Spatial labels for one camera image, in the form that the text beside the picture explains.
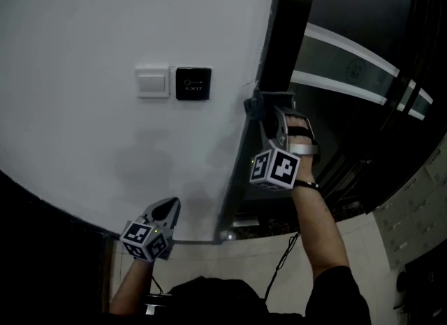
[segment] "white wall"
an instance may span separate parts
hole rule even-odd
[[[178,196],[176,239],[211,240],[270,4],[0,0],[0,169],[116,232]],[[211,66],[211,99],[141,101],[138,63]]]

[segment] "human arm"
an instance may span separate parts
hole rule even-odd
[[[307,127],[303,119],[287,117],[292,127]],[[305,136],[290,136],[290,143],[310,144]],[[303,156],[297,180],[315,182],[312,175],[312,156]],[[298,214],[302,244],[312,266],[314,280],[325,270],[335,266],[348,266],[346,249],[334,218],[320,192],[307,187],[295,187],[292,199]]]
[[[152,280],[154,264],[136,259],[110,304],[110,314],[132,315],[142,312],[141,299]]]

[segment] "exit button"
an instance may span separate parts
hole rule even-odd
[[[209,100],[211,68],[177,68],[175,91],[177,100]]]

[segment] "person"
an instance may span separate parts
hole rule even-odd
[[[286,121],[290,127],[307,128],[306,122],[298,117],[287,116]],[[305,136],[289,136],[289,142],[312,143]],[[312,156],[301,158],[296,179],[315,182]],[[293,188],[291,196],[314,278],[305,317],[299,314],[270,314],[263,299],[241,280],[203,277],[174,287],[170,294],[177,299],[176,306],[167,307],[162,312],[156,311],[154,317],[235,319],[235,316],[247,315],[263,321],[268,317],[290,317],[303,324],[371,324],[368,305],[353,279],[342,237],[325,201],[318,190],[303,186]],[[111,314],[141,313],[140,300],[151,281],[152,269],[153,264],[140,260],[133,262],[110,304]]]

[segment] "black wire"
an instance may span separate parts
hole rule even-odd
[[[284,252],[284,254],[282,255],[281,260],[279,261],[277,267],[275,268],[272,280],[270,280],[270,284],[268,285],[267,290],[265,291],[264,301],[266,303],[267,303],[268,294],[270,293],[270,288],[273,285],[274,279],[277,277],[278,270],[283,267],[284,263],[286,263],[287,256],[293,249],[293,246],[295,245],[296,240],[298,239],[300,234],[301,234],[300,232],[297,232],[294,236],[291,236],[288,239],[288,247],[287,247],[286,251]]]
[[[159,290],[160,290],[160,294],[164,294],[162,288],[160,287],[159,283],[156,282],[154,276],[152,276],[152,280],[154,281],[156,287],[159,288]]]

